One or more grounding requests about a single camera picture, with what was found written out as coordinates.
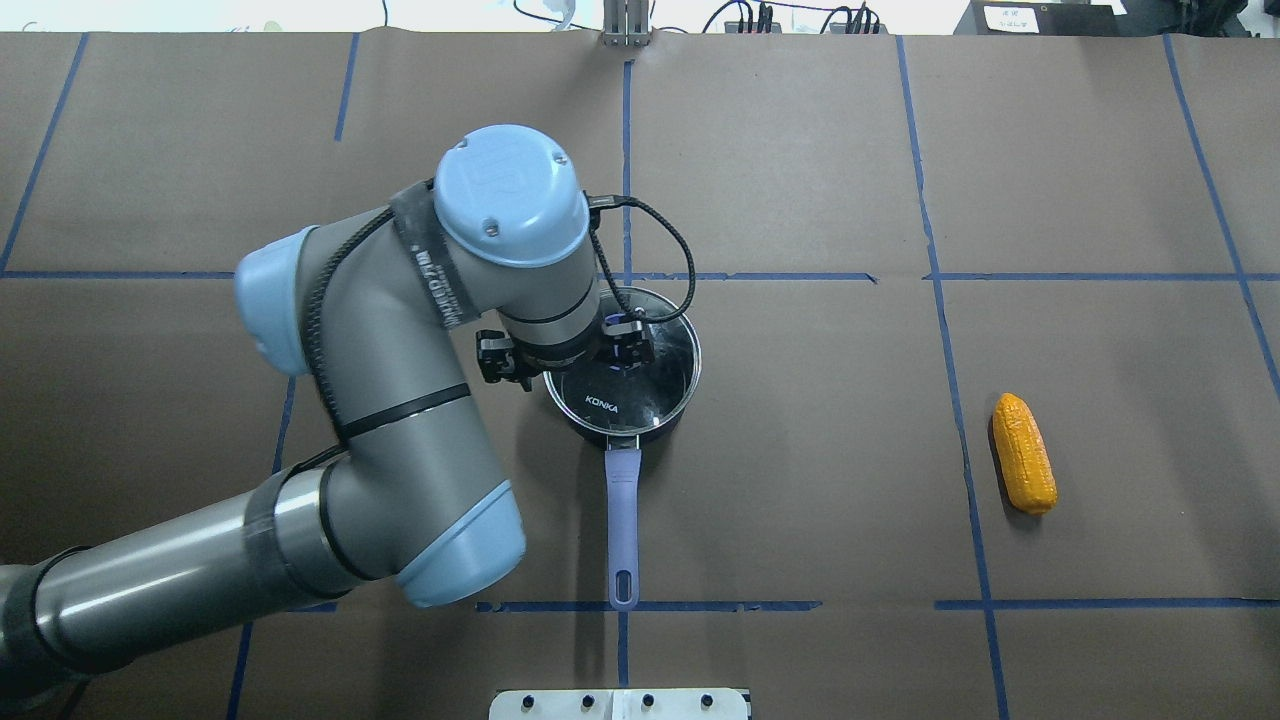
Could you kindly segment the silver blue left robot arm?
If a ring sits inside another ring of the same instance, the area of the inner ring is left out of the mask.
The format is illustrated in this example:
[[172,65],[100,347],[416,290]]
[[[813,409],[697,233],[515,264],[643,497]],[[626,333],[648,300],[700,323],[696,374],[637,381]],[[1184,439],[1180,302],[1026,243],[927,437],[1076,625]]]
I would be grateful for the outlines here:
[[467,133],[375,210],[246,256],[236,300],[259,351],[310,375],[335,446],[256,489],[99,546],[3,569],[3,712],[138,657],[393,578],[453,603],[509,574],[526,537],[451,332],[477,336],[489,383],[529,386],[607,338],[599,215],[526,126]]

